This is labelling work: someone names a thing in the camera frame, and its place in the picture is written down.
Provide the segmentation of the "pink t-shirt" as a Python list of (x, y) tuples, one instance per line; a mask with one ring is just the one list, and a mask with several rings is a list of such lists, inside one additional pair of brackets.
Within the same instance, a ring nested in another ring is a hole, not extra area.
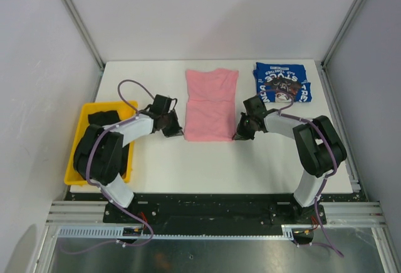
[(239, 72), (218, 68), (187, 70), (188, 100), (184, 138), (188, 142), (230, 142), (236, 131), (236, 86)]

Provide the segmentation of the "blue printed t-shirt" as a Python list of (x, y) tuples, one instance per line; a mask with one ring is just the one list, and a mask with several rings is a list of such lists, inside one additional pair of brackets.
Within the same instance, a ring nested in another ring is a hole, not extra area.
[(312, 101), (311, 83), (302, 64), (256, 62), (253, 76), (256, 93), (263, 103), (299, 103)]

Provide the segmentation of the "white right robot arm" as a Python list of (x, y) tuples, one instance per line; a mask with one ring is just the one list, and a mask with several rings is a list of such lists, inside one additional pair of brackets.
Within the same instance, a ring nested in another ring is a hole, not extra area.
[(257, 96), (243, 104), (245, 111), (232, 137), (234, 141), (253, 140), (258, 131), (295, 141), (303, 174), (292, 195), (289, 217), (297, 224), (305, 223), (312, 214), (310, 207), (318, 203), (327, 180), (347, 158), (343, 142), (327, 116), (311, 120), (278, 109), (269, 110)]

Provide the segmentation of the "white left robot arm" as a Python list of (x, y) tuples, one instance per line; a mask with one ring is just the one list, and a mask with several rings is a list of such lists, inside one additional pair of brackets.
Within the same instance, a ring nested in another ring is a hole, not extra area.
[(126, 223), (138, 216), (138, 207), (132, 203), (134, 192), (123, 181), (128, 171), (128, 160), (123, 158), (125, 147), (135, 140), (161, 131), (166, 138), (181, 136), (175, 110), (176, 98), (156, 95), (153, 103), (143, 110), (112, 124), (90, 123), (77, 144), (73, 168), (90, 185), (98, 187), (117, 207), (117, 216)]

